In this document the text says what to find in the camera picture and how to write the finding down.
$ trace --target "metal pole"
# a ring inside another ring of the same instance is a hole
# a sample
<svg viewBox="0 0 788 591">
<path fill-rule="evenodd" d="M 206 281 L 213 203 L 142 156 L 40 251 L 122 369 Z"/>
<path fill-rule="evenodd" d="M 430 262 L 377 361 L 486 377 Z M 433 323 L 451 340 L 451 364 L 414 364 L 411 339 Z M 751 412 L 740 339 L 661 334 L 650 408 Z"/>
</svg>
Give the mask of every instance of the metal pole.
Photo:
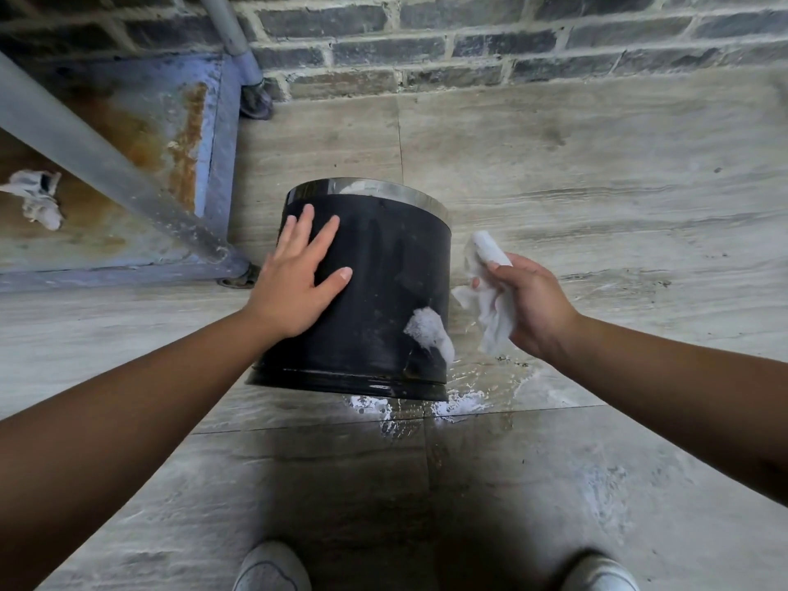
<svg viewBox="0 0 788 591">
<path fill-rule="evenodd" d="M 0 128 L 84 180 L 118 205 L 148 218 L 205 261 L 237 251 L 141 172 L 74 112 L 0 53 Z"/>
<path fill-rule="evenodd" d="M 262 71 L 249 47 L 246 35 L 238 22 L 236 11 L 229 0 L 200 0 L 205 6 L 213 26 L 224 43 L 224 49 L 238 67 L 244 86 L 262 83 Z"/>
</svg>

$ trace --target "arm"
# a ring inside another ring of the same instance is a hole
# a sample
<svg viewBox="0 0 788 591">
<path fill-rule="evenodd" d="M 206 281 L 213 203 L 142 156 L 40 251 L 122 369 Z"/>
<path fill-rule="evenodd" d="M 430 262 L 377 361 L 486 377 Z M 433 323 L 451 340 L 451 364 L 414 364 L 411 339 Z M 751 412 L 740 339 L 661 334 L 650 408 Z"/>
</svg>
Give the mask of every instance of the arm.
<svg viewBox="0 0 788 591">
<path fill-rule="evenodd" d="M 350 279 L 314 270 L 339 227 L 308 244 L 286 222 L 249 303 L 190 336 L 0 421 L 0 588 L 33 589 L 161 467 L 247 367 L 308 329 Z"/>
<path fill-rule="evenodd" d="M 694 346 L 580 315 L 552 273 L 508 254 L 512 341 L 704 462 L 788 505 L 788 363 Z"/>
</svg>

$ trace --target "white sneaker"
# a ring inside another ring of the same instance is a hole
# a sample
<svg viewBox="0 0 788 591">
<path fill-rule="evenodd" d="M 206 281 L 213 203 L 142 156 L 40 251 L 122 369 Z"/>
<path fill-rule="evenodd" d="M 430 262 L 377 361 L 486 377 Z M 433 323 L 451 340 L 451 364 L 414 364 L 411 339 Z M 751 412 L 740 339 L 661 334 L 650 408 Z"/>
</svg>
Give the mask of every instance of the white sneaker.
<svg viewBox="0 0 788 591">
<path fill-rule="evenodd" d="M 307 569 L 281 541 L 264 541 L 243 559 L 232 591 L 312 591 Z"/>
<path fill-rule="evenodd" d="M 640 588 L 624 566 L 600 554 L 592 554 L 571 570 L 561 591 L 640 591 Z"/>
</svg>

